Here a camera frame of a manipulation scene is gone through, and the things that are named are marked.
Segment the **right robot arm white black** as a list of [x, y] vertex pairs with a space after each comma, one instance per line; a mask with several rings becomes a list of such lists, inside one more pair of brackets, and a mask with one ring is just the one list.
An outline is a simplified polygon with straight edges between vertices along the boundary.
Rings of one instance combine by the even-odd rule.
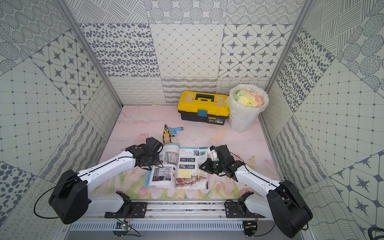
[[309, 228], [313, 213], [292, 182], [275, 181], [252, 170], [226, 145], [211, 146], [210, 150], [210, 156], [200, 165], [200, 170], [226, 176], [251, 188], [237, 201], [224, 202], [227, 218], [264, 217], [274, 221], [275, 227], [291, 239]]

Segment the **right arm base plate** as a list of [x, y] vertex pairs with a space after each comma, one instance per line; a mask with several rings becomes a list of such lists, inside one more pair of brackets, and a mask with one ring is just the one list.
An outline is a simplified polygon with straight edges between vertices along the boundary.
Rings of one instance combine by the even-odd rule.
[[226, 218], [228, 219], [256, 218], [256, 214], [249, 212], [244, 204], [239, 204], [238, 202], [233, 201], [225, 201], [224, 207], [226, 212]]

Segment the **art textbook with yellow cover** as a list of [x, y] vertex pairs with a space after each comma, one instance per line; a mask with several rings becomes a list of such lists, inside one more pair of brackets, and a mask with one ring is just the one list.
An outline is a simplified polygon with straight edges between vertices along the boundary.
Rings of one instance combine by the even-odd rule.
[[[199, 169], [208, 158], [207, 147], [180, 147], [166, 144], [159, 154], [160, 167], [153, 167], [146, 173], [143, 187], [182, 190], [205, 190], [208, 188], [208, 174]], [[180, 169], [192, 170], [191, 179], [178, 178]]]

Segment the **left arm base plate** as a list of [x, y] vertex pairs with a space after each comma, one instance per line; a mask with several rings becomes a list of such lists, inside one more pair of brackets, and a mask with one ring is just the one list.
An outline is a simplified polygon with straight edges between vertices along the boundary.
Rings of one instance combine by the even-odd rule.
[[147, 206], [148, 203], [146, 202], [124, 203], [116, 213], [107, 212], [104, 217], [105, 219], [143, 219], [147, 212]]

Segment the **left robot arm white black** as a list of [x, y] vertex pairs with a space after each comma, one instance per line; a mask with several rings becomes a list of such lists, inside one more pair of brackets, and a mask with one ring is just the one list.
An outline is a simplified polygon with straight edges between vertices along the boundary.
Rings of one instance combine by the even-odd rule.
[[120, 173], [139, 167], [150, 171], [160, 163], [163, 144], [155, 138], [132, 145], [117, 156], [89, 169], [64, 172], [49, 198], [49, 205], [64, 224], [72, 224], [81, 217], [104, 213], [105, 218], [126, 218], [134, 207], [131, 198], [117, 191], [109, 195], [94, 195], [93, 190]]

